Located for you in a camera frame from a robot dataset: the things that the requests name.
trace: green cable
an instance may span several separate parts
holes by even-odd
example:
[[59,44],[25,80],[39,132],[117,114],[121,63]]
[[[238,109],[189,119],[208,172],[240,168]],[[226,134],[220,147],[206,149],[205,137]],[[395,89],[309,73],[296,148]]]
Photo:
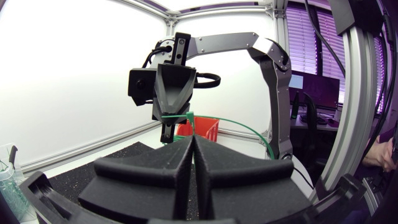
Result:
[[[162,116],[162,118],[181,118],[181,117],[187,117],[187,115]],[[244,124],[241,124],[241,123],[239,123],[239,122],[232,121],[232,120],[230,120],[230,119],[217,118],[217,117],[212,117],[212,116],[202,116],[202,115],[196,115],[196,117],[213,118],[213,119],[220,119],[220,120],[223,120],[223,121],[229,121],[229,122],[232,122],[232,123],[241,125],[241,126],[247,128],[247,129],[249,129],[250,131],[252,131],[252,132],[254,132],[255,134],[257,134],[257,136],[259,136],[260,139],[266,144],[267,149],[268,149],[268,153],[269,153],[269,157],[270,157],[271,159],[275,159],[275,157],[274,157],[274,152],[272,151],[271,146],[268,144],[268,142],[264,139],[264,137],[263,137],[262,135],[260,135],[257,131],[253,130],[252,128],[250,128],[250,127],[248,127],[248,126],[246,126],[246,125],[244,125]]]

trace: aluminum frame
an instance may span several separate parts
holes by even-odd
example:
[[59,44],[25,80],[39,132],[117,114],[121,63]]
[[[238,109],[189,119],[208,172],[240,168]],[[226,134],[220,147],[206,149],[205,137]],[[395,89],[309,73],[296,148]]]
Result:
[[[352,27],[343,34],[346,91],[336,141],[320,180],[333,190],[340,177],[354,174],[366,147],[376,104],[377,70],[373,36]],[[311,197],[317,200],[316,191]]]

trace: person's hand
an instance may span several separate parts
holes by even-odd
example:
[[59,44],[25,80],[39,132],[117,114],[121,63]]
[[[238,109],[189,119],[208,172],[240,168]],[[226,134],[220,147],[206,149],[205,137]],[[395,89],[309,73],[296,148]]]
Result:
[[378,136],[362,161],[365,166],[379,166],[385,172],[390,172],[397,168],[397,164],[391,159],[392,154],[392,138],[388,142],[380,143],[380,136]]

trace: window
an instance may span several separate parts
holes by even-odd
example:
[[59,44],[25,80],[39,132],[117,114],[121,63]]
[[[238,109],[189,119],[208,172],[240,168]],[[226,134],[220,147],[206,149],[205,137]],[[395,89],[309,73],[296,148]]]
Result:
[[[336,35],[335,22],[331,12],[324,9],[312,7],[316,12],[316,26],[330,47],[335,51],[337,57],[345,67],[345,55],[343,38]],[[310,73],[314,75],[323,75],[326,77],[337,78],[340,80],[339,103],[344,103],[345,79],[329,50],[322,44],[316,36],[310,23],[308,13],[304,6],[298,4],[289,4],[287,10],[287,26],[289,32],[290,60],[292,61],[292,70],[296,72]],[[380,38],[374,39],[377,63],[377,98],[384,79],[384,57],[383,47]],[[322,62],[318,61],[317,55],[322,55]],[[384,99],[377,110],[381,112]]]
[[[318,22],[320,32],[328,42],[330,47],[335,51],[335,54],[340,59],[341,63],[345,67],[345,56],[344,56],[344,44],[343,38],[336,35],[336,27],[335,22],[333,20],[333,16],[331,14],[327,14],[324,12],[317,12],[318,14]],[[326,48],[324,44],[322,44],[322,64],[323,64],[323,76],[330,78],[337,78],[340,80],[340,91],[338,102],[344,103],[344,92],[345,92],[345,79],[344,75],[340,70],[335,58],[331,55],[329,50]]]
[[287,8],[289,49],[292,70],[317,74],[317,46],[315,32],[302,9]]

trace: red box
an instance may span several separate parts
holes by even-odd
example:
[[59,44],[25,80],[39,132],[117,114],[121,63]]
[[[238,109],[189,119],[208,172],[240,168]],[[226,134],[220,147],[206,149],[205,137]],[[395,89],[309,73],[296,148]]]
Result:
[[[210,141],[217,142],[218,134],[218,119],[195,117],[195,134],[198,134]],[[179,124],[177,135],[189,136],[192,135],[192,126],[187,121],[187,124]]]

